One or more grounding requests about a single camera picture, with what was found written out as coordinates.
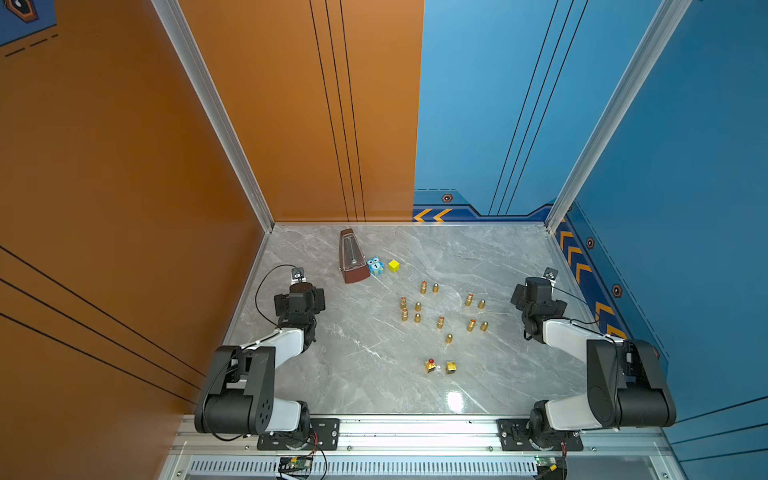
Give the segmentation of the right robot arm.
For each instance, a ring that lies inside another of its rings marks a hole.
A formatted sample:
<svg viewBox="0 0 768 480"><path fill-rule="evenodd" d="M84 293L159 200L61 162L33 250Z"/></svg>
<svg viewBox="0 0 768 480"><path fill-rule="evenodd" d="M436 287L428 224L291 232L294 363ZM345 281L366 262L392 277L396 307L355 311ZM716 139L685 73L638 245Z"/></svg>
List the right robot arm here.
<svg viewBox="0 0 768 480"><path fill-rule="evenodd" d="M534 404L522 432L526 447L560 449L583 431L671 427L677 408L655 347L643 340L599 334L564 316L567 303L552 297L547 277L528 277L511 303L521 313L524 338L583 362L586 392Z"/></svg>

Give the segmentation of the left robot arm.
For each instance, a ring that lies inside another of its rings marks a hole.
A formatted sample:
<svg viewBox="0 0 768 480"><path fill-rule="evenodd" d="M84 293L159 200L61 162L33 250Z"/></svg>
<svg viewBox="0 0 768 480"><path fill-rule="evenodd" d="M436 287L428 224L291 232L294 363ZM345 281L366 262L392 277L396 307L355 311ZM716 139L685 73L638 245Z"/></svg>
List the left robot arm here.
<svg viewBox="0 0 768 480"><path fill-rule="evenodd" d="M278 367L310 348L316 338L316 315L326 308L325 293L309 282L290 286L274 297L277 327L244 345L216 349L195 412L197 432L221 441L267 435L300 448L310 438L306 402L275 396Z"/></svg>

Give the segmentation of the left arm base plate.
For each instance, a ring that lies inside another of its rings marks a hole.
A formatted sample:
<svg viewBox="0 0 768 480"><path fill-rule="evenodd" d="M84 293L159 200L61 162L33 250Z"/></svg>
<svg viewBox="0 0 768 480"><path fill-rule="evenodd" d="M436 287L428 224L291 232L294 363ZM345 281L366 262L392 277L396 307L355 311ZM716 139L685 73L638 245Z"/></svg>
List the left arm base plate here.
<svg viewBox="0 0 768 480"><path fill-rule="evenodd" d="M267 432L257 442L259 451L335 451L338 446L340 420L332 417L311 417L306 431Z"/></svg>

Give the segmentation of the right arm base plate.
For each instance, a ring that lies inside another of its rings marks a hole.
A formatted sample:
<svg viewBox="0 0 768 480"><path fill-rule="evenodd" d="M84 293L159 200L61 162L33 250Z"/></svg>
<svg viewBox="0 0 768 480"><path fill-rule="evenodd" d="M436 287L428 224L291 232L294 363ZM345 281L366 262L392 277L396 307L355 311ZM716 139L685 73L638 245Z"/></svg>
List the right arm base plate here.
<svg viewBox="0 0 768 480"><path fill-rule="evenodd" d="M576 431L558 431L545 426L531 426L527 419L499 419L497 434L503 451L581 452L584 445Z"/></svg>

